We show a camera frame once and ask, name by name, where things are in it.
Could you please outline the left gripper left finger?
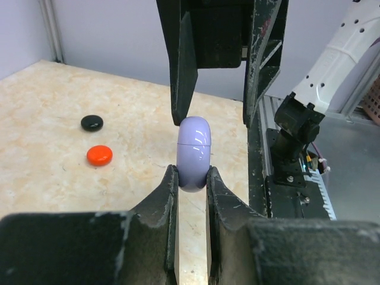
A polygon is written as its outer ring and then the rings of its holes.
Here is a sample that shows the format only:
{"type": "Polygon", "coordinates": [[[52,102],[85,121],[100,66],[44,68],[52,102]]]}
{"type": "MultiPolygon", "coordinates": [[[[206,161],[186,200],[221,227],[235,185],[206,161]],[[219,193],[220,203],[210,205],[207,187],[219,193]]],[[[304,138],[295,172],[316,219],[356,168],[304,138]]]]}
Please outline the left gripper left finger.
{"type": "Polygon", "coordinates": [[[126,211],[1,220],[2,284],[176,284],[178,171],[126,211]]]}

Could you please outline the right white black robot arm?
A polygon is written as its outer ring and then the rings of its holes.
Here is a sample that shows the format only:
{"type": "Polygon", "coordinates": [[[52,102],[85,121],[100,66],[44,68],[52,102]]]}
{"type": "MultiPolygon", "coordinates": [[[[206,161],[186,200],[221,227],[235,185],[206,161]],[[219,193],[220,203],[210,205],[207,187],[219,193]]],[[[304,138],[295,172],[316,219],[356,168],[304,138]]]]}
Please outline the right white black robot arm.
{"type": "MultiPolygon", "coordinates": [[[[179,127],[179,185],[206,184],[211,132],[205,119],[188,116],[199,69],[246,64],[243,123],[251,127],[259,98],[279,72],[287,1],[158,1],[169,58],[173,123],[179,127]]],[[[280,132],[270,149],[275,181],[296,176],[290,165],[306,154],[341,83],[379,37],[379,2],[353,1],[334,37],[304,79],[285,97],[274,120],[280,132]]]]}

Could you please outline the lilac earbud charging case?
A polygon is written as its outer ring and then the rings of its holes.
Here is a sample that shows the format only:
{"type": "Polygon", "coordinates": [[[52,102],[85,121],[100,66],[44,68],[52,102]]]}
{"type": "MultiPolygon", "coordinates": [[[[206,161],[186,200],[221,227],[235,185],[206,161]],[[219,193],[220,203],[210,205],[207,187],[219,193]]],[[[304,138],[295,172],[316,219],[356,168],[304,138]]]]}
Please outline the lilac earbud charging case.
{"type": "Polygon", "coordinates": [[[198,192],[205,187],[210,168],[211,129],[199,116],[185,118],[179,127],[176,168],[179,187],[186,192],[198,192]]]}

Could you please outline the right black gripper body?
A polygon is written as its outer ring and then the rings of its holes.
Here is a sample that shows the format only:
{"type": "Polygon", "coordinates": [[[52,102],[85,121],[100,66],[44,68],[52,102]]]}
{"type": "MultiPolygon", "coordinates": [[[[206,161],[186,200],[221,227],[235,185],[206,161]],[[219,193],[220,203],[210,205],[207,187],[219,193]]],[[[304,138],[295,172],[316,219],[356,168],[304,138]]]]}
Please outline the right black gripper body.
{"type": "Polygon", "coordinates": [[[254,1],[179,1],[188,15],[191,36],[185,41],[195,68],[237,68],[251,23],[254,1]]]}

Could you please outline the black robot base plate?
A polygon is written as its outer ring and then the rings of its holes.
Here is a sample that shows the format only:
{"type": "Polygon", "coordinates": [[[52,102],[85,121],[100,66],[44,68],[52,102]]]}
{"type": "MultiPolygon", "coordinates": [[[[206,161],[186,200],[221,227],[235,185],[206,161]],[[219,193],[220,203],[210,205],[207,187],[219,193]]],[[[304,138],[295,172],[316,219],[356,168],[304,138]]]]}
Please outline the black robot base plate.
{"type": "Polygon", "coordinates": [[[248,128],[249,206],[269,218],[330,219],[323,208],[318,185],[301,153],[298,160],[284,161],[275,152],[285,146],[274,114],[282,101],[264,96],[248,128]]]}

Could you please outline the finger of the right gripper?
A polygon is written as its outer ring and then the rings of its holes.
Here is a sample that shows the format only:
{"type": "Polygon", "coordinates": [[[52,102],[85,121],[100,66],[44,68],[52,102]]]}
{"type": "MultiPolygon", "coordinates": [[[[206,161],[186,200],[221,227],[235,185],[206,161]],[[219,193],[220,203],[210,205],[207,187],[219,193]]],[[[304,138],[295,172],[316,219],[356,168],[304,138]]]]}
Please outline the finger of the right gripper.
{"type": "Polygon", "coordinates": [[[243,123],[248,128],[259,100],[280,73],[288,6],[288,1],[254,1],[243,94],[243,123]]]}
{"type": "Polygon", "coordinates": [[[191,15],[187,1],[157,1],[169,58],[170,101],[173,123],[187,117],[198,78],[191,15]]]}

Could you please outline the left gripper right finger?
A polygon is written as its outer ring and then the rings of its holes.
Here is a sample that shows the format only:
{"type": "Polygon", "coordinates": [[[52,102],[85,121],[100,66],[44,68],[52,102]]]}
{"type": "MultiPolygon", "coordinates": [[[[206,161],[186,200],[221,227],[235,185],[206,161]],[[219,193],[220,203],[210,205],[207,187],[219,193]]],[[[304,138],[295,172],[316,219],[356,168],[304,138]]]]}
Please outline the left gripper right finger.
{"type": "Polygon", "coordinates": [[[379,226],[266,218],[207,173],[209,284],[378,284],[379,226]]]}

